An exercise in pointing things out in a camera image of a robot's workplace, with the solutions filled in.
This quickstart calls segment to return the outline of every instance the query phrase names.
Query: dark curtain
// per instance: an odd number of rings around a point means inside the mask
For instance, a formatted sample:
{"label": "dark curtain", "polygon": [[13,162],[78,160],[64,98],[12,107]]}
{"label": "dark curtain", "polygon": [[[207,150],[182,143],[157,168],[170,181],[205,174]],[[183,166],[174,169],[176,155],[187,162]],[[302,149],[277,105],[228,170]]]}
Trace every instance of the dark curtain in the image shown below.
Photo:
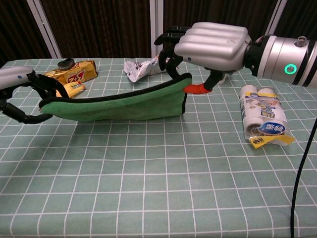
{"label": "dark curtain", "polygon": [[63,57],[151,56],[149,0],[41,0]]}
{"label": "dark curtain", "polygon": [[0,66],[7,61],[51,58],[26,0],[0,0]]}
{"label": "dark curtain", "polygon": [[317,0],[288,0],[274,34],[317,40]]}
{"label": "dark curtain", "polygon": [[244,26],[252,40],[264,35],[277,0],[164,0],[164,30],[209,21]]}

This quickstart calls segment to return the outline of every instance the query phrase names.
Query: yellow tag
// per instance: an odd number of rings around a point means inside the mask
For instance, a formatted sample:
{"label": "yellow tag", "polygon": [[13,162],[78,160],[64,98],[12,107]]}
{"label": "yellow tag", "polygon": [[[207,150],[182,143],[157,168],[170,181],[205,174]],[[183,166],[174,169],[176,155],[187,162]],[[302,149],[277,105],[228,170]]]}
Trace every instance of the yellow tag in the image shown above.
{"label": "yellow tag", "polygon": [[265,135],[265,136],[252,136],[250,137],[249,141],[254,146],[254,148],[258,149],[259,147],[269,143],[272,140],[280,140],[286,144],[290,144],[295,141],[293,136],[289,135]]}

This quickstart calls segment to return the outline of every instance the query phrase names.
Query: table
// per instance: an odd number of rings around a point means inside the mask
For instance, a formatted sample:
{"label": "table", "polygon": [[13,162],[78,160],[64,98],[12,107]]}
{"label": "table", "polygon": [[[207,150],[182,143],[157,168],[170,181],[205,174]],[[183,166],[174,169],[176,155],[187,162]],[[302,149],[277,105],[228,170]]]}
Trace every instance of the table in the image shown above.
{"label": "table", "polygon": [[[132,59],[94,60],[99,76],[78,97],[170,80],[163,73],[133,84],[122,70]],[[43,73],[58,61],[4,67]],[[209,75],[183,62],[179,72],[187,71],[194,83]],[[208,95],[188,95],[179,117],[86,123],[53,117],[23,125],[1,115],[1,236],[289,237],[293,185],[317,116],[317,90],[257,79],[247,69],[229,78]],[[245,84],[277,91],[296,142],[256,150],[244,139],[238,94]],[[30,88],[18,88],[10,100],[29,114],[39,113],[39,101]],[[295,235],[317,236],[316,202],[315,139],[298,190]]]}

